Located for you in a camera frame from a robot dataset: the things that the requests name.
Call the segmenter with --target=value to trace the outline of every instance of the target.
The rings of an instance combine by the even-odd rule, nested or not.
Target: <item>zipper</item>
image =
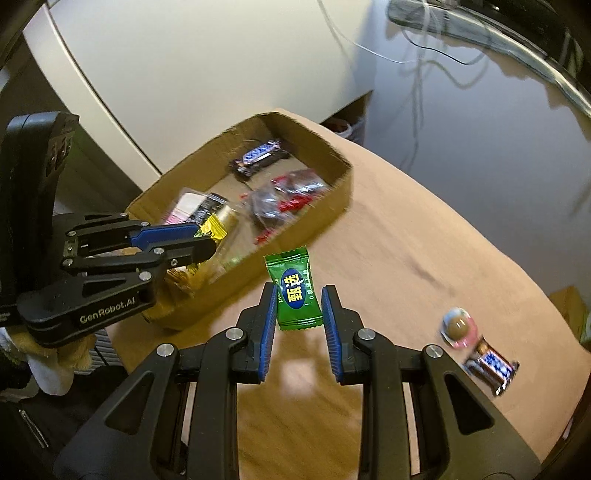
[[[48,448],[49,443],[47,443],[47,440],[45,440],[45,437],[41,433],[41,430],[39,430],[39,427],[35,425],[35,422],[31,420],[31,417],[28,415],[28,413],[24,410],[21,410],[20,408],[18,409],[18,412],[21,414],[21,418],[27,424],[27,427],[29,427],[29,430],[35,437],[35,440],[37,441],[39,446],[41,448]]]

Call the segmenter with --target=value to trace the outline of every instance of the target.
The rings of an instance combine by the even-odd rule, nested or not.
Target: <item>open cardboard box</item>
[[[285,225],[267,243],[253,245],[252,251],[239,263],[196,290],[192,297],[173,295],[176,302],[174,311],[159,318],[150,315],[152,322],[181,330],[223,307],[231,297],[256,283],[267,273],[265,255],[305,245],[349,205],[352,188],[351,164],[329,143],[295,119],[282,113],[269,112],[250,117],[211,139],[137,197],[127,211],[133,218],[159,224],[184,187],[201,192],[216,192],[236,202],[239,195],[247,189],[229,171],[230,160],[253,149],[253,140],[262,143],[272,138],[286,140],[293,157],[281,160],[254,175],[251,180],[254,187],[286,171],[307,166],[316,171],[330,186],[330,190],[305,206],[294,222]],[[237,235],[241,238],[236,238],[233,242],[247,242],[252,245],[253,233],[249,229],[243,230]]]

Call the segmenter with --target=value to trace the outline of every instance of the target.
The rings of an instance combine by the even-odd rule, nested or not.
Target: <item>metal screw head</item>
[[[172,345],[171,343],[161,343],[160,345],[158,345],[158,348],[156,349],[156,353],[159,356],[170,356],[172,355],[174,352],[174,345]]]
[[[427,345],[425,351],[431,358],[440,358],[443,356],[443,348],[441,348],[439,345]]]
[[[244,335],[244,332],[238,327],[232,327],[226,330],[226,338],[229,340],[240,340],[242,335]]]
[[[371,328],[362,328],[357,332],[357,335],[362,340],[373,340],[375,338],[375,332]]]

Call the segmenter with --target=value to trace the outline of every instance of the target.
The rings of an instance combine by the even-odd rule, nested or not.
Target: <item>wooden table surface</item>
[[[409,348],[438,343],[458,363],[467,352],[446,347],[438,331],[449,308],[465,308],[491,345],[521,363],[494,403],[543,460],[580,400],[591,354],[526,273],[443,201],[366,149],[293,117],[354,168],[350,209],[308,245],[316,293],[335,284],[366,327]],[[132,370],[160,343],[185,348],[233,326],[258,303],[263,283],[182,332],[136,316],[112,325],[109,336]],[[243,480],[356,478],[361,391],[335,382],[323,328],[278,331],[266,382],[238,392]]]

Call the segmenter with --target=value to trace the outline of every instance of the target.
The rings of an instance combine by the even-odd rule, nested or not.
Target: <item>chocolate bar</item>
[[[269,140],[230,162],[230,168],[240,180],[248,180],[256,172],[290,156],[281,140]]]
[[[509,362],[482,337],[464,363],[473,375],[487,383],[494,396],[501,395],[515,377],[519,362]]]

